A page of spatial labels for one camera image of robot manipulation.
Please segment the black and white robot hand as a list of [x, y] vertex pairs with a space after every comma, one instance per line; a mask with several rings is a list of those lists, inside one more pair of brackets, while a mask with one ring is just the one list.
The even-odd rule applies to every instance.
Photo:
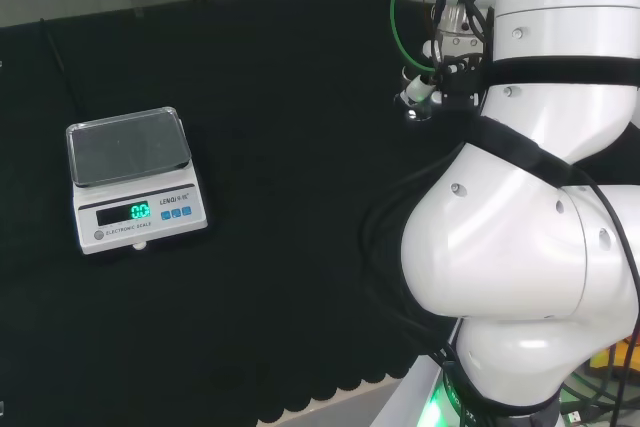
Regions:
[[410, 122], [477, 111], [484, 96], [485, 67], [482, 53], [446, 56], [433, 72], [406, 79], [393, 105]]

